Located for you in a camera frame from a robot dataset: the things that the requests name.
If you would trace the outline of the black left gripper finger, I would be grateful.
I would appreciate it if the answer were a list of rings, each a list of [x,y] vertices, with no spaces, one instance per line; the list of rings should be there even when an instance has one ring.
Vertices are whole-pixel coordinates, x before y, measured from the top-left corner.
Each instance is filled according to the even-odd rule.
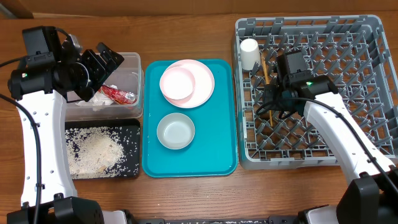
[[[99,52],[99,62],[108,75],[112,74],[124,62],[122,55],[112,51],[103,42],[100,42],[96,49]]]
[[[81,62],[88,71],[90,80],[88,86],[94,90],[99,90],[108,76],[105,62],[90,49],[83,52],[81,55]]]

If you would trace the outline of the wooden chopstick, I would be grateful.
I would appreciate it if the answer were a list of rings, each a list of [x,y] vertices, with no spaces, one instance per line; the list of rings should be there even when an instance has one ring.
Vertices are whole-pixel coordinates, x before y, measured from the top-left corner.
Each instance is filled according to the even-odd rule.
[[[266,64],[266,62],[265,62],[265,60],[263,58],[261,60],[261,63],[262,63],[265,83],[266,83],[266,85],[268,85],[268,84],[270,84],[270,80],[269,80],[269,76],[268,76],[268,73],[267,73],[267,64]]]
[[[270,123],[270,126],[273,127],[272,110],[269,110],[269,123]]]

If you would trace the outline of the white tissue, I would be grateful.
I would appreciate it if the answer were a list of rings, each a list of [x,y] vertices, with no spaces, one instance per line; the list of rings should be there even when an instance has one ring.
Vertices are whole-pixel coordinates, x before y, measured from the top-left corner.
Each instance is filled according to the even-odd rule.
[[[79,101],[78,103],[75,103],[77,106],[109,106],[114,104],[114,101],[105,95],[101,89],[99,89],[95,95],[88,101]]]

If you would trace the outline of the red snack wrapper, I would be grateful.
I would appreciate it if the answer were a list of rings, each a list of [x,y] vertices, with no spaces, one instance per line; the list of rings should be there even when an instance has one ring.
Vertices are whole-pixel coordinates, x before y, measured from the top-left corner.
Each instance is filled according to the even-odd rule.
[[[129,91],[119,90],[107,85],[102,85],[99,90],[119,105],[131,105],[137,101],[137,96]]]

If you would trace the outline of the cream cup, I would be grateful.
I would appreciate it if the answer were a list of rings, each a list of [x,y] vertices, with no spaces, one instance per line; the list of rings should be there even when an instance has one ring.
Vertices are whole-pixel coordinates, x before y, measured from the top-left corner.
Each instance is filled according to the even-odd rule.
[[[252,70],[255,63],[261,62],[259,44],[255,39],[244,39],[239,48],[243,70]]]

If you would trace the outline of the small pink plate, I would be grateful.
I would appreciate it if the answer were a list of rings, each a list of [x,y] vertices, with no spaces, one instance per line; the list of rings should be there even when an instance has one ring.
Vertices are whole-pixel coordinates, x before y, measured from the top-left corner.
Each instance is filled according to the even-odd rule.
[[[193,73],[186,68],[173,67],[166,69],[159,82],[162,94],[171,100],[187,100],[195,90]]]

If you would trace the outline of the white bowl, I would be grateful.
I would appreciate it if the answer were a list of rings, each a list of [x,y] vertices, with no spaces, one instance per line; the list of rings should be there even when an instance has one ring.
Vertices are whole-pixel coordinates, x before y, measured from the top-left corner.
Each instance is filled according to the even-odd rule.
[[[180,150],[187,147],[195,137],[195,125],[185,114],[170,113],[157,126],[157,139],[167,149]]]

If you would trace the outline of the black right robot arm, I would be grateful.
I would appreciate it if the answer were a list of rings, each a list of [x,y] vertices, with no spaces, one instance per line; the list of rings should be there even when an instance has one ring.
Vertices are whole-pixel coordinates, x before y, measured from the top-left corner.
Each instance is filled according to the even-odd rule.
[[[313,76],[301,51],[277,57],[275,84],[265,86],[258,116],[298,113],[321,134],[349,184],[336,206],[298,213],[294,223],[397,223],[397,167],[368,139],[326,75]]]

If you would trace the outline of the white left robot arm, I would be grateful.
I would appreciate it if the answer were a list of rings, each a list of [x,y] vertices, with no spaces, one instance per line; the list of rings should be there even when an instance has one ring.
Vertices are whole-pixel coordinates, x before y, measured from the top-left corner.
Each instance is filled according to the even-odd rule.
[[[83,50],[76,37],[38,26],[22,32],[26,55],[7,83],[7,101],[16,106],[24,143],[21,208],[8,223],[133,223],[127,210],[103,210],[80,198],[69,170],[65,139],[67,95],[90,100],[123,63],[123,56],[99,43]]]

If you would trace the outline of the clear plastic waste bin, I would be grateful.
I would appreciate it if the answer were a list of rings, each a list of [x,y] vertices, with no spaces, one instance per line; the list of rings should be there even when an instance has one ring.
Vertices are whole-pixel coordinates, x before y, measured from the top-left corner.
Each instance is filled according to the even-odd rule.
[[[128,91],[136,96],[133,104],[120,105],[112,102],[105,105],[103,102],[95,105],[92,101],[81,101],[75,92],[69,92],[67,97],[66,120],[86,121],[101,119],[139,118],[144,109],[144,72],[141,66],[141,57],[135,52],[122,52],[124,62],[105,81],[107,86],[115,86],[119,90]]]

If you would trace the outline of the large pink plate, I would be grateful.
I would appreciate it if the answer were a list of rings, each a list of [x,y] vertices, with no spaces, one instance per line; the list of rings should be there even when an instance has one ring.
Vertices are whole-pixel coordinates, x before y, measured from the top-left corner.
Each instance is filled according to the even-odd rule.
[[[179,108],[195,108],[204,104],[213,94],[215,88],[215,79],[211,70],[204,63],[190,59],[174,62],[167,69],[173,67],[186,68],[193,73],[196,82],[195,90],[187,100],[171,100],[164,96],[165,99]]]

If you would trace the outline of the teal plastic tray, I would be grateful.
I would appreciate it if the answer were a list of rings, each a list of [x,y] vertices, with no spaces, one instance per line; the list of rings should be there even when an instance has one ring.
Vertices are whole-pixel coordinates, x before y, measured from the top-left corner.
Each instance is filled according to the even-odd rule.
[[[229,175],[238,164],[238,144],[231,67],[222,59],[203,59],[215,79],[210,99],[192,109],[178,108],[162,95],[159,81],[172,64],[152,62],[146,69],[142,124],[142,168],[151,177]],[[160,120],[171,113],[187,115],[195,125],[193,141],[168,149],[157,137]]]

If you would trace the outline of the grey plastic dish rack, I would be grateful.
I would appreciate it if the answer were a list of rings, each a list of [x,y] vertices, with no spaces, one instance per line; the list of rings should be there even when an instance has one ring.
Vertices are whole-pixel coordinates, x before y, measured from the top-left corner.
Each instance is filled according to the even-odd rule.
[[[367,137],[397,160],[397,75],[380,18],[374,15],[252,17],[236,21],[234,80],[239,127],[239,161],[247,170],[332,166],[336,159],[319,132],[303,117],[284,120],[256,115],[264,94],[262,63],[243,70],[239,45],[255,39],[270,82],[279,55],[300,50],[315,76],[338,87],[347,110]]]

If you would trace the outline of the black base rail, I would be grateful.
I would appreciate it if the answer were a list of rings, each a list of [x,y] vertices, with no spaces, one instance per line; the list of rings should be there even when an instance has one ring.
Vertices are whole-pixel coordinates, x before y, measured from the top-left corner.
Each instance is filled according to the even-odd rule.
[[[293,224],[297,219],[292,215],[272,215],[267,218],[254,219],[190,219],[190,220],[165,220],[163,218],[136,219],[138,224]]]

